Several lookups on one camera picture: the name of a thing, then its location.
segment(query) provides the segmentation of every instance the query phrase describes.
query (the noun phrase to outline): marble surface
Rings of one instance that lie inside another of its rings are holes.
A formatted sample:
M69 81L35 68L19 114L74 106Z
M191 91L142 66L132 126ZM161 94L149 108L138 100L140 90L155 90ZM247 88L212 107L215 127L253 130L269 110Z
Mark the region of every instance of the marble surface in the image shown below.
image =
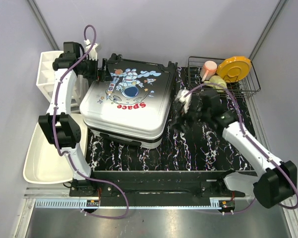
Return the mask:
M177 69L177 89L187 87L186 68ZM236 99L244 124L254 129L246 101ZM222 104L235 111L230 98ZM227 141L217 136L205 123L195 124L183 134L170 129L175 108L171 106L162 143L156 149L144 149L114 143L88 134L86 160L94 171L214 171L252 170L245 158Z

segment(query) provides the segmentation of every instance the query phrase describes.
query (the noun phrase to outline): white suitcase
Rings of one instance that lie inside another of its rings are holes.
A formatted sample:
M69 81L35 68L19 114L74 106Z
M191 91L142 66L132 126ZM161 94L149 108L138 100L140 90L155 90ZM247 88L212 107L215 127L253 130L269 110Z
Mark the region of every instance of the white suitcase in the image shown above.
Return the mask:
M174 98L176 65L122 59L107 62L111 81L93 82L80 105L88 128L109 140L156 148Z

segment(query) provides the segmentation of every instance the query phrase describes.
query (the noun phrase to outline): yellow cup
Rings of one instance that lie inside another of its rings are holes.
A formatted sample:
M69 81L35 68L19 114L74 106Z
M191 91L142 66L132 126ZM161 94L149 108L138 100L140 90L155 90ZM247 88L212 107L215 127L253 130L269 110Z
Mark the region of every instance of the yellow cup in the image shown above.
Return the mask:
M208 85L208 83L215 83L222 86L223 88L227 88L225 81L218 75L212 76L209 81L205 81L204 83L206 85ZM224 90L221 87L218 87L217 85L209 84L208 86L217 89L218 92L224 92Z

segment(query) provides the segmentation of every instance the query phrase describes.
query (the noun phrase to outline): white storage rack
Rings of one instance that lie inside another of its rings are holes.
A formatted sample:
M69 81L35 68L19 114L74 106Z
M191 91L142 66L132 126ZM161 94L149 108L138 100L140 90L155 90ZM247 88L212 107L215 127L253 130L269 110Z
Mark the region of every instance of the white storage rack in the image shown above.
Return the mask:
M40 63L38 75L36 78L36 86L40 89L46 99L51 102L53 89L54 89L54 70L52 63L60 56L63 51L47 51L42 52L40 56ZM81 75L77 78L73 89L71 111L79 113L79 106L85 94L88 91L88 81Z

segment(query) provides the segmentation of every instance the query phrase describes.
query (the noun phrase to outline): gray floor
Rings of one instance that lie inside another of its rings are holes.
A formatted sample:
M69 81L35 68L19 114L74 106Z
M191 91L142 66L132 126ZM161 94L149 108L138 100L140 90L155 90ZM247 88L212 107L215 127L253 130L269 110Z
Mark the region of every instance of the gray floor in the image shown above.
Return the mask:
M239 202L237 209L245 206ZM115 216L122 210L99 210ZM233 216L202 214L194 210L132 210L128 218L85 217L78 210L34 209L27 238L290 238L280 207L256 204Z

